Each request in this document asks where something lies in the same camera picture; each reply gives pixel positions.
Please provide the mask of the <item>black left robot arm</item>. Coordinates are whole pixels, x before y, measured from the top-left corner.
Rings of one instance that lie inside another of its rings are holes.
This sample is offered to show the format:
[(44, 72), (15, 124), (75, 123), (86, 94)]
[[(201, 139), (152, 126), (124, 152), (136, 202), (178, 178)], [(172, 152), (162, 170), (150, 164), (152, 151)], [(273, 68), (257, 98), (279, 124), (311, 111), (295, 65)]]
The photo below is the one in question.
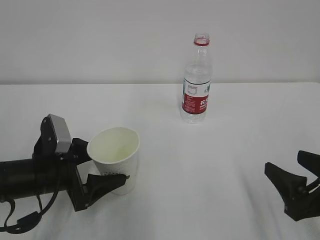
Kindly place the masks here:
[(82, 211), (122, 187), (126, 173), (89, 174), (83, 183), (78, 166), (91, 161), (88, 142), (71, 138), (64, 118), (49, 114), (40, 125), (32, 157), (0, 163), (0, 198), (21, 199), (67, 191), (74, 210)]

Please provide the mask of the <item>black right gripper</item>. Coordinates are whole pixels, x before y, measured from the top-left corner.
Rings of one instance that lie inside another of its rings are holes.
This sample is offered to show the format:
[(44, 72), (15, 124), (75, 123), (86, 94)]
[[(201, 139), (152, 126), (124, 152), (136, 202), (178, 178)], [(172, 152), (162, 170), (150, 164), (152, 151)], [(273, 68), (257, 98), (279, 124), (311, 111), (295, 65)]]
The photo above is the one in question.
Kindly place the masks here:
[(271, 162), (264, 165), (264, 174), (284, 202), (284, 212), (296, 222), (320, 216), (320, 155), (299, 150), (297, 162), (318, 178), (307, 184), (305, 176), (287, 172)]

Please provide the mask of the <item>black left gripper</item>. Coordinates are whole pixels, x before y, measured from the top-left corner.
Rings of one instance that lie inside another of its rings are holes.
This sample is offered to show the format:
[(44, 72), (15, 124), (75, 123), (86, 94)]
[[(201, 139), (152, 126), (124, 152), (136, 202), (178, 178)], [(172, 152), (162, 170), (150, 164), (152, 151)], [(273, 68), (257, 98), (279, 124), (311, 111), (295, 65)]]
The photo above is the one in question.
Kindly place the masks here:
[(67, 153), (55, 153), (56, 137), (48, 116), (40, 125), (38, 138), (32, 154), (35, 164), (37, 198), (42, 194), (53, 193), (49, 203), (41, 210), (47, 212), (60, 191), (67, 191), (76, 212), (87, 209), (106, 194), (122, 187), (127, 181), (124, 174), (89, 174), (82, 183), (77, 166), (89, 162), (88, 142), (73, 138)]

